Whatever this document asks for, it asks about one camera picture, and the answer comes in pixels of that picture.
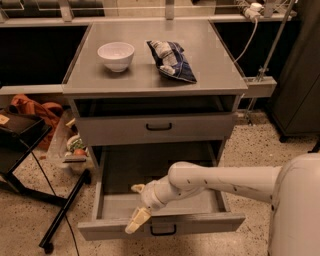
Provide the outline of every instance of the white bowl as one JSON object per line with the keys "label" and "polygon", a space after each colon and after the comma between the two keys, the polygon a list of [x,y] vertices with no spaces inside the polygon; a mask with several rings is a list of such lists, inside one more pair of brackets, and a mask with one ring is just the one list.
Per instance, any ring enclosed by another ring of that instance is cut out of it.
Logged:
{"label": "white bowl", "polygon": [[98,55],[107,68],[113,72],[122,72],[132,62],[134,47],[123,42],[108,43],[98,49]]}

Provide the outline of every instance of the metal rod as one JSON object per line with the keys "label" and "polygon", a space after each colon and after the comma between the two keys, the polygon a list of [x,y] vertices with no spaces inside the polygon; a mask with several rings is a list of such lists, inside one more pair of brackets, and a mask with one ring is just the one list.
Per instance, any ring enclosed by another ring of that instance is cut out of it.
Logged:
{"label": "metal rod", "polygon": [[69,210],[69,207],[71,206],[72,202],[74,201],[75,197],[77,196],[80,188],[82,187],[83,183],[85,183],[86,179],[90,176],[89,170],[84,170],[82,175],[80,176],[77,184],[74,186],[72,192],[70,193],[66,204],[61,207],[59,213],[57,214],[56,218],[52,222],[51,226],[49,227],[47,233],[41,240],[39,247],[46,248],[46,246],[50,243],[51,238],[53,237],[54,233],[56,232],[57,228],[60,225],[60,222],[66,215],[67,211]]}
{"label": "metal rod", "polygon": [[4,23],[8,19],[9,19],[8,15],[6,14],[6,12],[2,9],[2,7],[0,5],[0,23]]}
{"label": "metal rod", "polygon": [[280,28],[279,28],[279,30],[278,30],[277,36],[276,36],[275,40],[273,41],[273,44],[272,44],[271,50],[270,50],[270,52],[269,52],[269,54],[268,54],[268,57],[267,57],[264,65],[263,65],[263,68],[261,68],[261,69],[259,70],[259,73],[258,73],[257,78],[256,78],[257,81],[261,81],[261,80],[263,79],[263,77],[264,77],[265,72],[268,70],[269,62],[270,62],[271,57],[272,57],[272,55],[273,55],[273,53],[274,53],[274,50],[276,49],[276,46],[277,46],[277,44],[278,44],[278,42],[279,42],[279,39],[280,39],[280,37],[281,37],[281,34],[282,34],[282,32],[283,32],[283,29],[284,29],[284,27],[285,27],[285,25],[286,25],[286,22],[287,22],[287,20],[288,20],[288,17],[289,17],[289,15],[290,15],[290,13],[291,13],[291,10],[292,10],[293,5],[295,4],[295,2],[296,2],[296,0],[291,0],[290,4],[289,4],[289,6],[288,6],[288,9],[287,9],[287,11],[286,11],[286,14],[285,14],[284,17],[283,17],[283,20],[282,20],[282,22],[281,22]]}

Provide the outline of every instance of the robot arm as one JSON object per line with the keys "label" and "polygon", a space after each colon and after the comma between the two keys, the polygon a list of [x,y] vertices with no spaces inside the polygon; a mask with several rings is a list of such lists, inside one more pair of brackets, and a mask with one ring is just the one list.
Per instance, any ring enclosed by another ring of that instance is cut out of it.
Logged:
{"label": "robot arm", "polygon": [[172,200],[215,189],[272,204],[269,255],[320,255],[320,154],[299,156],[284,167],[201,167],[173,164],[168,175],[134,185],[143,207],[126,232],[131,234]]}
{"label": "robot arm", "polygon": [[188,162],[173,164],[168,175],[146,185],[132,186],[141,195],[137,208],[126,228],[131,234],[152,215],[174,200],[195,196],[204,189],[215,189],[236,195],[271,202],[276,178],[281,167],[202,167]]}

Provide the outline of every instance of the countertop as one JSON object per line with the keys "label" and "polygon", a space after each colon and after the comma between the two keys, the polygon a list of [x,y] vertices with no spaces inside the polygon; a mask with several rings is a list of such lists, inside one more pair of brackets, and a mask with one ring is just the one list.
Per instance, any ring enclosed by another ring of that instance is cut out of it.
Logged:
{"label": "countertop", "polygon": [[[149,40],[178,42],[184,48],[197,83],[161,77],[146,44]],[[135,47],[133,61],[122,73],[108,70],[97,54],[101,45],[117,41]],[[63,85],[66,95],[240,95],[247,90],[222,42],[206,20],[93,23],[75,58],[70,77]]]}

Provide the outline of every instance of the cable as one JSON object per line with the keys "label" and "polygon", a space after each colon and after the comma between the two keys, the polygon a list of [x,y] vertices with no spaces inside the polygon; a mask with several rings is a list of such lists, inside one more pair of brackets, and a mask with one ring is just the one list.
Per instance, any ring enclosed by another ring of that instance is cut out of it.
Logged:
{"label": "cable", "polygon": [[233,63],[236,63],[236,62],[242,57],[242,55],[247,51],[248,46],[249,46],[249,44],[251,43],[252,38],[253,38],[254,34],[256,33],[256,30],[257,30],[257,27],[258,27],[258,18],[257,18],[257,17],[254,18],[254,23],[255,23],[255,24],[254,24],[254,29],[253,29],[253,31],[252,31],[251,37],[249,38],[249,41],[248,41],[246,47],[244,48],[244,50],[242,51],[242,53],[239,55],[239,57],[238,57]]}
{"label": "cable", "polygon": [[[23,145],[25,145],[28,149],[30,149],[29,145],[28,145],[27,143],[25,143],[20,137],[19,137],[19,140],[20,140],[20,142],[21,142]],[[38,166],[39,166],[39,168],[40,168],[43,176],[45,177],[45,179],[46,179],[46,181],[47,181],[47,183],[48,183],[48,185],[49,185],[52,193],[53,193],[55,196],[57,196],[57,194],[56,194],[56,192],[54,191],[54,189],[53,189],[53,187],[52,187],[52,185],[51,185],[51,183],[50,183],[50,181],[49,181],[49,179],[48,179],[48,176],[47,176],[46,173],[44,172],[44,170],[43,170],[43,168],[42,168],[39,160],[38,160],[37,157],[34,155],[33,151],[31,151],[31,154],[32,154],[33,158],[36,160],[36,162],[37,162],[37,164],[38,164]],[[65,217],[65,219],[66,219],[66,221],[67,221],[67,224],[68,224],[68,226],[69,226],[69,229],[70,229],[70,232],[71,232],[71,235],[72,235],[72,239],[73,239],[73,242],[74,242],[74,246],[75,246],[75,249],[76,249],[76,251],[77,251],[77,255],[80,256],[79,249],[78,249],[78,245],[77,245],[77,240],[76,240],[76,237],[75,237],[75,235],[74,235],[74,232],[73,232],[73,229],[72,229],[72,227],[71,227],[71,224],[70,224],[70,222],[69,222],[69,220],[68,220],[67,215],[65,215],[64,217]]]}

